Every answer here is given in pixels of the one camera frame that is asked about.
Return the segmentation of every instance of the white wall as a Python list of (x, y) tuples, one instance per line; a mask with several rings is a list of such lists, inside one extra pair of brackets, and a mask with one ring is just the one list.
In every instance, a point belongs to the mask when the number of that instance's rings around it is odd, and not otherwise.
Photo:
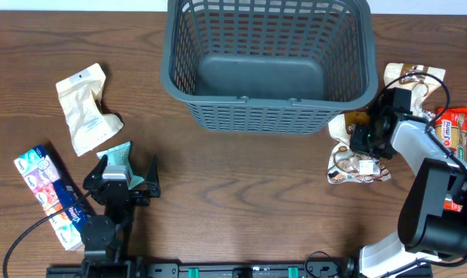
[[(375, 14), (467, 15), (467, 0), (367, 0)], [(167, 0), (0, 0), (0, 10), (164, 12)]]

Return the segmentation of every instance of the teal connector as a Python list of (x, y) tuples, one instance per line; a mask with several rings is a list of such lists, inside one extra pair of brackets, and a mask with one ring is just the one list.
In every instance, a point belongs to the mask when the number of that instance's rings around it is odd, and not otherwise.
[(288, 278), (298, 278), (298, 267), (292, 266), (288, 268)]
[(199, 278), (199, 269), (188, 269), (188, 278)]

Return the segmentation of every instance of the wire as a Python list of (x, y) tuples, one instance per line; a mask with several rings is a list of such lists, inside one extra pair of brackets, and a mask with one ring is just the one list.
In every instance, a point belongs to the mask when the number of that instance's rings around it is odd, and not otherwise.
[[(379, 96), (380, 97), (382, 94), (384, 94), (384, 92), (394, 83), (396, 83), (397, 81), (400, 81), (400, 80), (403, 80), (407, 77), (410, 77), (410, 76), (429, 76), (431, 77), (432, 79), (436, 80), (437, 82), (439, 82), (439, 84), (441, 84), (441, 86), (444, 88), (444, 91), (445, 91), (445, 95), (446, 95), (446, 103), (444, 105), (444, 108), (442, 109), (442, 111), (440, 113), (438, 113), (432, 120), (430, 120), (426, 125), (425, 125), (425, 133), (432, 139), (432, 141), (437, 144), (439, 146), (439, 148), (441, 148), (442, 151), (444, 151), (445, 153), (445, 156), (446, 158), (449, 158), (451, 159), (452, 161), (454, 161), (458, 166), (459, 168), (461, 169), (462, 173), (466, 176), (467, 178), (467, 168), (466, 166), (463, 164), (463, 162), (461, 162), (448, 148), (446, 148), (442, 142), (432, 133), (432, 129), (430, 128), (430, 126), (435, 123), (443, 114), (444, 112), (448, 109), (449, 107), (449, 101), (450, 101), (450, 95), (449, 95), (449, 89), (448, 87), (444, 84), (444, 82), (442, 82), (442, 80), (440, 80), (439, 78), (437, 78), (436, 76), (433, 76), (429, 73), (409, 73), (407, 75), (404, 75), (404, 76), (400, 76), (398, 77), (397, 79), (391, 81), (388, 85), (386, 85), (384, 87), (384, 89), (382, 89), (382, 91), (379, 93)], [(435, 262), (435, 261), (431, 261), (429, 259), (416, 259), (413, 263), (410, 263), (406, 266), (403, 266), (397, 270), (393, 270), (391, 272), (388, 272), (386, 273), (386, 275), (382, 276), (382, 277), (389, 277), (389, 276), (392, 276), (392, 275), (397, 275), (399, 273), (403, 273), (405, 271), (408, 271), (410, 270), (411, 268), (414, 268), (416, 266), (420, 266), (422, 263), (428, 263), (428, 264), (431, 264), (431, 265), (435, 265), (435, 266), (441, 266), (441, 267), (457, 267), (457, 266), (462, 266), (464, 264), (467, 263), (467, 254), (465, 257), (463, 257), (462, 259), (460, 259), (459, 261), (456, 261), (456, 262), (453, 262), (453, 263), (441, 263), (441, 262)]]
[(5, 255), (5, 259), (3, 260), (3, 278), (8, 278), (8, 271), (7, 271), (7, 266), (8, 266), (8, 260), (10, 259), (10, 256), (11, 254), (14, 252), (14, 249), (16, 248), (16, 246), (21, 242), (21, 240), (23, 240), (25, 238), (25, 236), (27, 236), (30, 232), (32, 232), (33, 229), (36, 229), (37, 227), (39, 227), (41, 224), (43, 224), (44, 222), (50, 220), (51, 218), (57, 216), (58, 214), (61, 214), (61, 213), (64, 213), (66, 212), (67, 210), (71, 209), (72, 207), (80, 204), (82, 201), (84, 201), (85, 199), (87, 199), (87, 197), (89, 197), (91, 195), (90, 192), (87, 192), (84, 196), (82, 196), (81, 198), (78, 198), (77, 201), (75, 201), (72, 205), (69, 205), (68, 207), (62, 209), (62, 210), (59, 210), (58, 212), (55, 212), (53, 214), (50, 214), (48, 216), (46, 216), (45, 218), (39, 220), (36, 224), (32, 225), (29, 229), (27, 229), (25, 232), (23, 232), (15, 241), (14, 243), (12, 244), (12, 246), (10, 246), (10, 249), (8, 250), (7, 254)]
[[(316, 254), (323, 254), (323, 255), (326, 255), (328, 258), (332, 259), (331, 256), (327, 255), (327, 253), (325, 253), (324, 251), (316, 251), (312, 254), (310, 254), (306, 259), (305, 259), (305, 263), (303, 263), (303, 268), (305, 269), (305, 272), (310, 275), (312, 278), (321, 278), (319, 276), (315, 276), (312, 271), (309, 271), (309, 269), (307, 269), (307, 265), (309, 264), (309, 259), (312, 258), (314, 255)], [(338, 273), (340, 272), (340, 265), (338, 263), (335, 263), (337, 266), (338, 266), (338, 269), (336, 271), (336, 274), (333, 274), (333, 275), (329, 275), (328, 277), (331, 278), (331, 277), (336, 277), (338, 276)]]

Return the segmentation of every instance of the plastic bin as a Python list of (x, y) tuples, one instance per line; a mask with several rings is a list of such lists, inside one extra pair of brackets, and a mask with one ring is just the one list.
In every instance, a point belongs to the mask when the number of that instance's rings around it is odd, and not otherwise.
[(310, 134), (377, 92), (364, 0), (169, 0), (161, 82), (214, 131)]

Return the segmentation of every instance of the wooden table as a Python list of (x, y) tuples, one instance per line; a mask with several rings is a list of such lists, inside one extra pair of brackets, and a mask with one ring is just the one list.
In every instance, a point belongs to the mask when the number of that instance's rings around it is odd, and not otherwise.
[[(100, 63), (107, 72), (103, 102), (125, 127), (101, 151), (133, 141), (134, 171), (144, 175), (157, 154), (162, 197), (137, 210), (130, 252), (193, 262), (303, 260), (314, 250), (343, 256), (397, 228), (414, 175), (399, 155), (385, 164), (392, 179), (371, 185), (330, 185), (333, 141), (327, 129), (310, 136), (212, 133), (159, 79), (164, 13), (0, 12), (0, 276), (12, 242), (42, 218), (41, 206), (12, 161), (51, 142), (81, 185), (95, 152), (78, 158), (55, 83)], [(447, 70), (452, 107), (467, 106), (467, 16), (375, 15), (377, 68), (421, 63)], [(435, 110), (443, 91), (427, 100)], [(91, 202), (102, 212), (102, 208)], [(11, 277), (43, 276), (50, 264), (80, 263), (49, 224), (14, 251)], [(467, 277), (467, 265), (436, 269)]]

